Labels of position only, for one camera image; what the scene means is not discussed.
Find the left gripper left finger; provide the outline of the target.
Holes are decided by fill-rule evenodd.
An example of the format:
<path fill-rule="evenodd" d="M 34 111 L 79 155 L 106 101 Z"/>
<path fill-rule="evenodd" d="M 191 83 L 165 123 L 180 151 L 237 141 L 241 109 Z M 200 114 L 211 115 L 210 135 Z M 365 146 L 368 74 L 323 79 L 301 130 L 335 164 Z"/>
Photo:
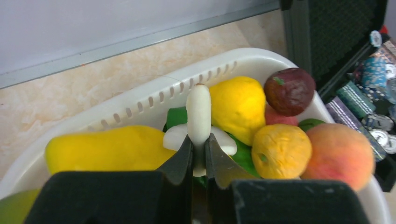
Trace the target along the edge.
<path fill-rule="evenodd" d="M 68 171 L 53 175 L 27 224 L 190 224 L 193 144 L 154 171 Z"/>

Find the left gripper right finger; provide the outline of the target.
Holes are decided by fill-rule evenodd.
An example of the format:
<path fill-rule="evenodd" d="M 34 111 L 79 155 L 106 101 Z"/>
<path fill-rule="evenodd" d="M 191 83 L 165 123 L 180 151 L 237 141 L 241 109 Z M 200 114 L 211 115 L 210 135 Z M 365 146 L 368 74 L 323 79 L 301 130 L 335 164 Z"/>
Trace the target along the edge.
<path fill-rule="evenodd" d="M 343 182 L 258 179 L 225 154 L 213 134 L 205 153 L 211 224 L 369 223 L 357 195 Z"/>

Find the white peeled banana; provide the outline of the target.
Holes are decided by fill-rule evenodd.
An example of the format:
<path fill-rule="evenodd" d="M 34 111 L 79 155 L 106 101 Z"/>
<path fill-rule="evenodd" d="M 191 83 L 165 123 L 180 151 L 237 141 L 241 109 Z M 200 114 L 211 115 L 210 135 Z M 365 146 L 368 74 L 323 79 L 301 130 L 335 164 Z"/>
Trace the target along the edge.
<path fill-rule="evenodd" d="M 163 147 L 178 151 L 188 136 L 193 143 L 193 176 L 206 175 L 205 141 L 214 134 L 222 151 L 231 156 L 237 153 L 237 144 L 226 132 L 212 127 L 212 103 L 209 88 L 197 84 L 190 91 L 186 100 L 187 122 L 169 128 L 163 138 Z"/>

